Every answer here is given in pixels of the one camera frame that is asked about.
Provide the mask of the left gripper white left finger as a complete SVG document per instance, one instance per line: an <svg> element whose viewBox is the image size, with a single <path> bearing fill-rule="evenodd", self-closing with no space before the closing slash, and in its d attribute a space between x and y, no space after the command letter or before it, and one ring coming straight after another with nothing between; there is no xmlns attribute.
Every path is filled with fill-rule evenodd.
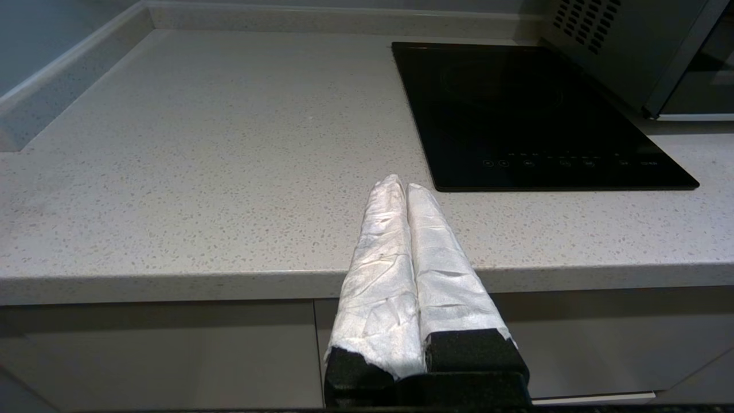
<svg viewBox="0 0 734 413"><path fill-rule="evenodd" d="M369 193L325 353L328 407L393 402L393 385L425 373L411 228L400 178Z"/></svg>

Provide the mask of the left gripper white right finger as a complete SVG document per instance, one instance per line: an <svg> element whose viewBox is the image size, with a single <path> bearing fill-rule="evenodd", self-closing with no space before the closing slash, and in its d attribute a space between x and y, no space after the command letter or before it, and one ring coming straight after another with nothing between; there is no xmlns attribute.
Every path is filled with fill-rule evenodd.
<svg viewBox="0 0 734 413"><path fill-rule="evenodd" d="M409 185L407 217L425 373L510 372L529 379L506 322L427 188Z"/></svg>

